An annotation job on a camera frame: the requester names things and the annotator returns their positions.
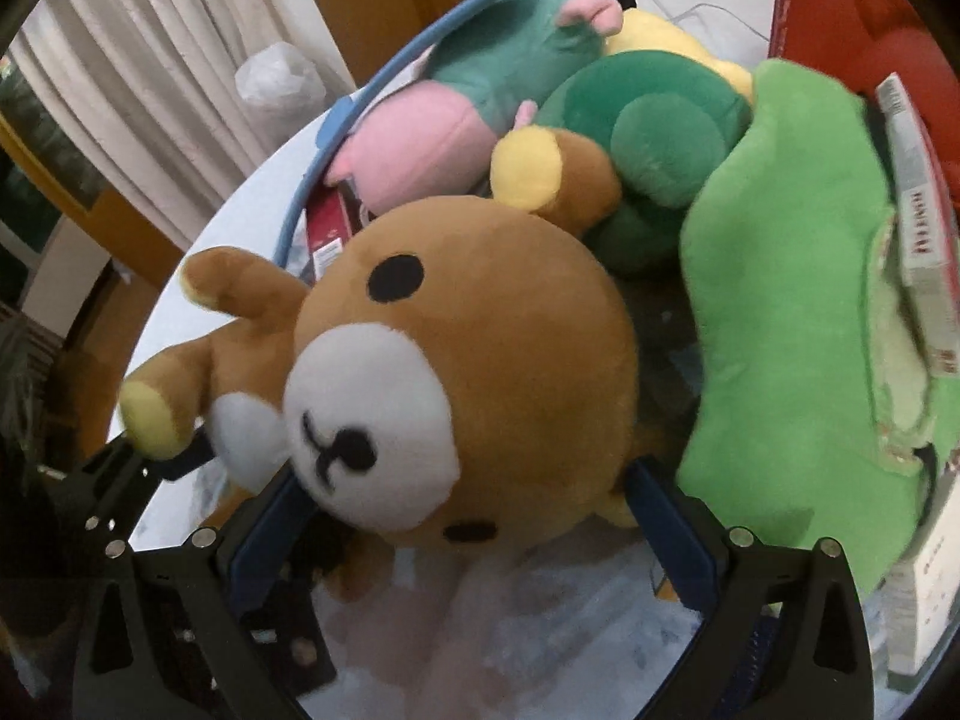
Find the bright green plush cushion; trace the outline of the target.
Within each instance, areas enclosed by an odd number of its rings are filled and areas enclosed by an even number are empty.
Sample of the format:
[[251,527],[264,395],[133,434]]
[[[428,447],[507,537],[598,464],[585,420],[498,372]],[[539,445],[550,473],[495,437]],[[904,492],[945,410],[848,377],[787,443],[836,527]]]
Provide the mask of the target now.
[[958,385],[919,348],[864,101],[784,60],[754,88],[680,234],[704,382],[677,481],[765,543],[836,539],[871,593],[923,518],[924,450],[957,447]]

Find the brown bear plush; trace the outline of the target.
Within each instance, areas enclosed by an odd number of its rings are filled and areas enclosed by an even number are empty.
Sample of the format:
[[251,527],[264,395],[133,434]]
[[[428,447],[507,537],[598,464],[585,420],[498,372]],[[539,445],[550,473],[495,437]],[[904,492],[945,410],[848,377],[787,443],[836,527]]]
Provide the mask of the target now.
[[124,380],[128,437],[169,460],[206,426],[243,488],[288,463],[325,512],[395,546],[628,525],[638,340],[581,239],[616,198],[584,176],[547,206],[413,200],[313,283],[236,247],[190,255],[182,291],[226,323]]

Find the white red-lettered box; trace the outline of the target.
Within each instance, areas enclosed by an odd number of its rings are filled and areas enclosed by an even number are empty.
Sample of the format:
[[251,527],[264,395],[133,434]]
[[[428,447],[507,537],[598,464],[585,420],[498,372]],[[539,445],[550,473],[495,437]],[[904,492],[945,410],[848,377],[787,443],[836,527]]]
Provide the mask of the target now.
[[875,94],[892,156],[901,278],[931,372],[957,377],[958,231],[946,177],[901,76],[890,73]]

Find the dark green turtle plush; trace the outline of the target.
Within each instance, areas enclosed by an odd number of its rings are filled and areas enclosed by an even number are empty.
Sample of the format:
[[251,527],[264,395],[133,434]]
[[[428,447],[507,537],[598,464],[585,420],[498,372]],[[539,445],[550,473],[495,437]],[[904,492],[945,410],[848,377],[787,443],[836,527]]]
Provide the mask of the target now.
[[686,209],[751,120],[747,98],[711,68],[630,50],[574,73],[534,122],[583,135],[612,161],[622,203],[584,243],[607,270],[631,275],[674,250]]

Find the white plastic bag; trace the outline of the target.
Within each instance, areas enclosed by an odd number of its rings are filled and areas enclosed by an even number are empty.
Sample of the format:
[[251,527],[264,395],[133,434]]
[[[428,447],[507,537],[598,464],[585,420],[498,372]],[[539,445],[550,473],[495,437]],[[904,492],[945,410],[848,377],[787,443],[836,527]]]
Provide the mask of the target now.
[[322,114],[327,86],[317,67],[293,44],[270,44],[235,73],[239,99],[274,146],[283,145]]

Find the pig plush teal shirt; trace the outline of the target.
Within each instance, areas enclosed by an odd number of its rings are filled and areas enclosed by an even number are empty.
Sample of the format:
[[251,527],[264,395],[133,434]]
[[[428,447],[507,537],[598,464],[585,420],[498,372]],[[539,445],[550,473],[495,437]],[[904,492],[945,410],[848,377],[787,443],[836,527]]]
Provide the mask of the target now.
[[622,26],[617,0],[494,0],[428,50],[413,82],[364,112],[324,184],[347,184],[374,216],[475,192],[501,138]]

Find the white curtain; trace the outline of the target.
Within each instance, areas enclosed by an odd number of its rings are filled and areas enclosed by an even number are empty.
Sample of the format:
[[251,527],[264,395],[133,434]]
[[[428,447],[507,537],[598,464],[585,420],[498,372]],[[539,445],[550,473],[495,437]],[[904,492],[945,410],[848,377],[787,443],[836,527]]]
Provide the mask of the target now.
[[185,249],[281,146],[235,87],[280,41],[317,67],[325,107],[355,86],[314,0],[39,0],[10,54],[83,156]]

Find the red bear-face handbag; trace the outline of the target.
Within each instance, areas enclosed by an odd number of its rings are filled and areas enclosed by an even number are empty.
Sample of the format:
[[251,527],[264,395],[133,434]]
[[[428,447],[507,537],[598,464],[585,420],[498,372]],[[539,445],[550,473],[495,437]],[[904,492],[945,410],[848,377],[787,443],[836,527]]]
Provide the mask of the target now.
[[958,76],[908,0],[775,0],[771,57],[833,76],[874,96],[898,73],[958,197]]

